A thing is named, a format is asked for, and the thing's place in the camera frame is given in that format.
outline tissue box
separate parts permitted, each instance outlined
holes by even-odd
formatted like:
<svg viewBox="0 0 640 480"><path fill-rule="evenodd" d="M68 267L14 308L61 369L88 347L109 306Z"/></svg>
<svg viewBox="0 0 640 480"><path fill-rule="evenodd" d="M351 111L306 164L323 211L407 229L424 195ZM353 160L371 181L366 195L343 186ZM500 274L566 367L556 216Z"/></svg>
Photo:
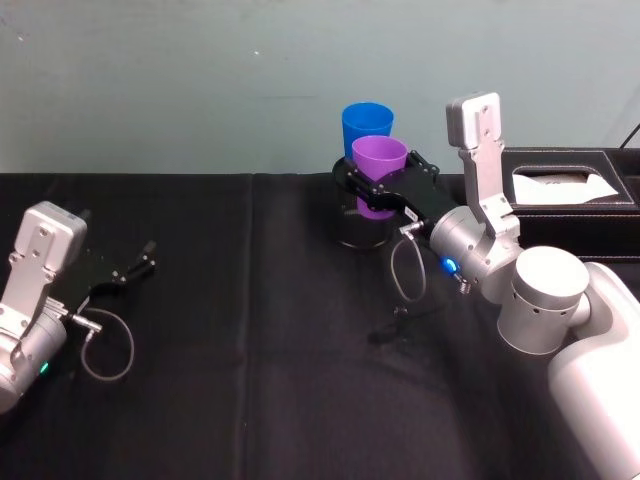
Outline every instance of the tissue box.
<svg viewBox="0 0 640 480"><path fill-rule="evenodd" d="M600 175L618 193L577 205L516 202L513 174ZM512 148L502 155L504 193L523 247L551 245L585 261L640 261L640 149Z"/></svg>

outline white tissue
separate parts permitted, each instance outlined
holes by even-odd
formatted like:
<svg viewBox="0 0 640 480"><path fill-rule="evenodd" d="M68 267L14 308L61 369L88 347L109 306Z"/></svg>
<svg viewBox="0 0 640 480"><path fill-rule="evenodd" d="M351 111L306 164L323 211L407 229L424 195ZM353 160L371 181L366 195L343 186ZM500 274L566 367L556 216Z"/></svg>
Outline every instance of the white tissue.
<svg viewBox="0 0 640 480"><path fill-rule="evenodd" d="M516 203L520 205L577 205L618 192L600 175L513 175Z"/></svg>

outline wall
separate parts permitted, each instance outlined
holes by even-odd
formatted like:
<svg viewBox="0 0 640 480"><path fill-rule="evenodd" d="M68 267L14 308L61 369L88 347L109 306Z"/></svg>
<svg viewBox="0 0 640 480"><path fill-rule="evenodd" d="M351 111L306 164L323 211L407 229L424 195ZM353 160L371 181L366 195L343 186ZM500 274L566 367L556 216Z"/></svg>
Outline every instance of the wall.
<svg viewBox="0 0 640 480"><path fill-rule="evenodd" d="M502 96L508 145L640 121L635 0L0 0L3 171L317 172L374 99L447 172L444 106Z"/></svg>

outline black tablecloth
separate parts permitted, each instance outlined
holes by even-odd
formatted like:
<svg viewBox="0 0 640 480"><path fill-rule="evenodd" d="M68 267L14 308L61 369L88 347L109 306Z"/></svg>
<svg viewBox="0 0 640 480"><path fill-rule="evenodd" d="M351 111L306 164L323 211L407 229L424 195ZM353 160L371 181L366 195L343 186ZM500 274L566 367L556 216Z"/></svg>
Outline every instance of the black tablecloth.
<svg viewBox="0 0 640 480"><path fill-rule="evenodd" d="M158 271L119 312L126 381L39 379L3 419L0 478L596 478L548 359L505 347L497 309L456 295L428 252L406 328L368 342L398 305L391 244L332 238L329 175L2 176L0 252L44 199L92 211L87 249L155 240Z"/></svg>

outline blue led light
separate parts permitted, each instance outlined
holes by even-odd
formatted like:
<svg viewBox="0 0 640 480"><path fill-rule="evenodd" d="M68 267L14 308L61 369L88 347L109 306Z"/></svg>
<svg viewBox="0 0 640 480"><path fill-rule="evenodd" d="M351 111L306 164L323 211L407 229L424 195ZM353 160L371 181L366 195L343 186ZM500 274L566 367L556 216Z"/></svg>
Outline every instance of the blue led light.
<svg viewBox="0 0 640 480"><path fill-rule="evenodd" d="M444 271L449 275L453 275L454 273L458 273L460 271L460 265L458 265L458 262L456 262L451 257L443 257L440 263L442 264L442 268L444 268Z"/></svg>

